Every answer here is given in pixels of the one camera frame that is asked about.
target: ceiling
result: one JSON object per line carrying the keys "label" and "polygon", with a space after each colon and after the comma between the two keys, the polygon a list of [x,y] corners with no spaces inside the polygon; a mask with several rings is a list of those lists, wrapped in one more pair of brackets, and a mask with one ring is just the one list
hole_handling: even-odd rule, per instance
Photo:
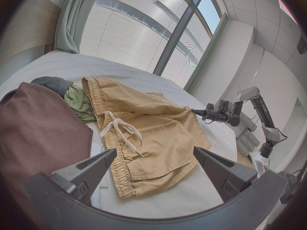
{"label": "ceiling", "polygon": [[298,78],[307,92],[307,53],[296,50],[300,30],[278,0],[222,0],[229,19],[254,26],[254,43],[271,52]]}

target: pile of clothes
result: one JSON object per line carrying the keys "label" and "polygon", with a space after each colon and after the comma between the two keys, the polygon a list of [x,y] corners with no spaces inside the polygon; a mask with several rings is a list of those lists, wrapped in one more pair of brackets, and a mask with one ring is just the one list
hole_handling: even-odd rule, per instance
{"label": "pile of clothes", "polygon": [[194,146],[209,149],[196,115],[162,93],[143,93],[90,76],[82,86],[58,77],[23,82],[0,101],[0,172],[17,203],[45,229],[22,182],[89,158],[97,122],[119,197],[162,192],[198,163]]}

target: glass pane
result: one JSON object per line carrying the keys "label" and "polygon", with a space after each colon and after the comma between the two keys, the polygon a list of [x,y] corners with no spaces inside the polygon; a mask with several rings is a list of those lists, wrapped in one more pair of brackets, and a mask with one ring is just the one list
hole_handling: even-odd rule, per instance
{"label": "glass pane", "polygon": [[202,0],[198,5],[199,11],[205,18],[212,34],[214,33],[220,18],[211,0]]}
{"label": "glass pane", "polygon": [[152,73],[187,6],[185,0],[96,0],[80,53]]}
{"label": "glass pane", "polygon": [[207,31],[194,14],[161,76],[183,88],[203,56],[209,41]]}

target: white drawstring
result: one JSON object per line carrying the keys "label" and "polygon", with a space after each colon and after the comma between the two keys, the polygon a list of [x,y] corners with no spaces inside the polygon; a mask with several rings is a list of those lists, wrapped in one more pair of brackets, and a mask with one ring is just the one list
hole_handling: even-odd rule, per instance
{"label": "white drawstring", "polygon": [[103,131],[100,133],[100,137],[104,137],[106,135],[106,133],[112,128],[112,126],[114,126],[114,129],[120,134],[121,138],[124,140],[124,142],[133,150],[135,151],[138,155],[140,155],[141,157],[144,157],[141,153],[139,153],[136,150],[136,147],[130,142],[128,141],[125,136],[122,134],[122,132],[120,131],[120,129],[118,128],[118,125],[121,125],[125,130],[127,130],[130,134],[136,134],[138,136],[138,138],[141,141],[141,145],[142,145],[142,136],[141,134],[137,131],[137,129],[135,127],[133,127],[130,124],[127,124],[126,122],[124,122],[123,120],[121,120],[120,118],[115,118],[113,116],[113,114],[110,111],[105,111],[103,112],[104,115],[106,115],[107,113],[111,116],[112,118],[112,122],[109,122],[109,124],[103,129]]}

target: white bed sheet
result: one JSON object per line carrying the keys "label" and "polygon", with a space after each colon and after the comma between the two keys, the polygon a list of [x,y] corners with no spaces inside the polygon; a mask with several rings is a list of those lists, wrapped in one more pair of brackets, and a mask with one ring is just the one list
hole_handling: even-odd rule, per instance
{"label": "white bed sheet", "polygon": [[[167,99],[178,105],[205,109],[202,103],[170,80],[101,58],[59,51],[53,51],[38,58],[13,74],[0,87],[0,99],[7,92],[16,89],[21,82],[31,82],[37,77],[58,76],[81,86],[81,78],[90,75],[111,78],[142,92],[162,92]],[[210,151],[236,162],[237,148],[234,132],[223,123],[214,122],[206,125],[200,116],[197,117],[212,144]],[[98,152],[99,147],[104,150],[104,146],[99,137],[97,123],[91,123],[88,126],[94,131],[93,155]],[[110,170],[107,171],[105,179],[108,187],[96,190],[92,197],[92,205],[119,215],[143,218],[178,217],[207,210],[223,203],[199,164],[172,188],[162,193],[141,197],[120,199],[117,197]]]}

